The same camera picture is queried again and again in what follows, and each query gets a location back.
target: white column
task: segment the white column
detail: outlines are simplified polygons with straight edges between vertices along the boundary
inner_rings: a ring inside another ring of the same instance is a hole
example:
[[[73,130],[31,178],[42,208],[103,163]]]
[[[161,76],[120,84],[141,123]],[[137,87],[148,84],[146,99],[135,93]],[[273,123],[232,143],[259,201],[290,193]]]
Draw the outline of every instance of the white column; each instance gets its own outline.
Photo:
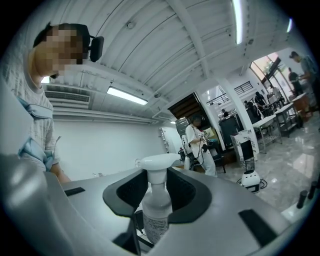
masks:
[[[255,134],[254,127],[252,126],[251,120],[249,118],[249,115],[246,111],[246,108],[244,104],[242,103],[240,97],[237,95],[236,91],[233,89],[232,85],[229,83],[229,81],[226,78],[222,78],[219,76],[214,76],[214,78],[218,81],[220,86],[223,88],[225,93],[228,95],[229,99],[233,101],[233,104],[235,106],[236,112],[238,113],[240,120],[242,122],[243,128],[246,130],[252,131],[252,137],[254,139],[254,144],[258,145],[257,137]],[[259,153],[259,147],[256,147],[256,153]]]
[[[206,101],[203,99],[203,97],[200,95],[200,93],[195,92],[195,94],[198,97],[200,104],[202,105],[207,117],[209,118],[211,126],[214,127],[214,129],[216,131],[216,135],[219,138],[222,150],[226,150],[225,142],[224,142],[224,139],[222,138],[222,135],[220,132],[219,117],[218,117],[216,110],[214,109],[214,107],[211,107],[212,109],[209,109],[210,107],[207,105]]]

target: air conditioner vent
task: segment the air conditioner vent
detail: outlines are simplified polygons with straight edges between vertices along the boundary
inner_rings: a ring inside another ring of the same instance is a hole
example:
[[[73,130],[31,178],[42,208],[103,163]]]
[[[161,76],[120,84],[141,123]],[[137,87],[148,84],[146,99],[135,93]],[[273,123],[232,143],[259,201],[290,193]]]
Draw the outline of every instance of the air conditioner vent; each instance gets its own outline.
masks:
[[[68,102],[88,105],[90,101],[90,96],[62,91],[46,90],[45,96],[50,102]]]

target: black rubber pad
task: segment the black rubber pad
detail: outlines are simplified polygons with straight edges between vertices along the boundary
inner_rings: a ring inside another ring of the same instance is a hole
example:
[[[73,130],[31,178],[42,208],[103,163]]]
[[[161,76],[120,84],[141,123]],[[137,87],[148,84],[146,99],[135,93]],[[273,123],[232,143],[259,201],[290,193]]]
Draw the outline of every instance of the black rubber pad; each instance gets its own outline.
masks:
[[[276,233],[254,210],[243,210],[238,214],[260,246],[267,245],[277,237]]]
[[[76,188],[65,190],[64,193],[66,194],[67,197],[69,197],[69,196],[81,193],[83,191],[86,191],[86,190],[79,186],[79,187],[76,187]]]

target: metal railing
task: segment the metal railing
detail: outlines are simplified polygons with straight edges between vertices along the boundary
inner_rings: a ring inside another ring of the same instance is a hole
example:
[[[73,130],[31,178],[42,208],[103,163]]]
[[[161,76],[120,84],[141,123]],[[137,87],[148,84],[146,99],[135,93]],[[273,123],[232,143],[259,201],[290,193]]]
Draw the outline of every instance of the metal railing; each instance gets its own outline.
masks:
[[[241,84],[240,86],[234,88],[235,90],[235,93],[237,95],[241,95],[241,94],[244,94],[245,92],[247,91],[250,91],[251,89],[253,89],[254,87],[252,86],[252,84],[250,83],[250,81],[248,82],[245,82],[244,84]],[[206,104],[208,106],[211,106],[213,104],[222,104],[222,103],[225,103],[225,102],[228,102],[230,101],[228,95],[226,93],[208,101]]]

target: white table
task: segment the white table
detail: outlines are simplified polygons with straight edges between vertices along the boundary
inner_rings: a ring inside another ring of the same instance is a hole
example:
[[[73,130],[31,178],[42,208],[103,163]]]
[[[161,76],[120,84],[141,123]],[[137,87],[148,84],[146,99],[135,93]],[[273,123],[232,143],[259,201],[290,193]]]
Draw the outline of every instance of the white table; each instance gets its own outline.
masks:
[[[279,129],[279,134],[273,134],[272,127],[270,124],[273,123],[274,121],[276,121],[277,127]],[[253,126],[253,128],[259,128],[259,130],[260,130],[261,137],[262,137],[262,143],[258,143],[258,144],[262,144],[264,147],[264,152],[261,151],[261,153],[266,154],[267,153],[266,145],[269,144],[270,142],[273,142],[274,140],[276,140],[278,138],[280,139],[280,143],[282,144],[281,131],[280,131],[279,123],[277,121],[277,115],[273,114],[273,115],[267,116],[267,117],[261,119],[260,121],[255,122],[252,126]],[[262,128],[264,126],[267,129],[267,133],[268,133],[267,137],[265,137],[262,132]]]
[[[293,100],[292,100],[292,102],[295,102],[295,101],[297,101],[297,100],[299,100],[299,99],[301,99],[303,96],[305,96],[305,95],[307,95],[305,92],[304,93],[302,93],[301,95],[299,95],[298,97],[295,97]]]
[[[294,114],[289,114],[288,113],[288,118],[287,118],[286,117],[286,113],[291,109],[293,109]],[[284,126],[285,127],[285,131],[287,133],[287,137],[289,138],[289,131],[297,125],[297,122],[293,122],[293,120],[296,119],[297,116],[298,116],[294,104],[290,103],[288,105],[285,105],[284,107],[282,107],[281,109],[276,111],[274,114],[276,116],[276,122],[277,122],[277,124],[279,126],[279,131],[281,131],[280,128],[282,126]],[[279,116],[282,116],[282,118],[283,118],[282,122],[279,121]]]
[[[285,105],[284,107],[280,108],[278,111],[274,112],[275,115],[280,114],[284,111],[288,111],[289,109],[293,108],[294,104],[290,103],[288,105]]]

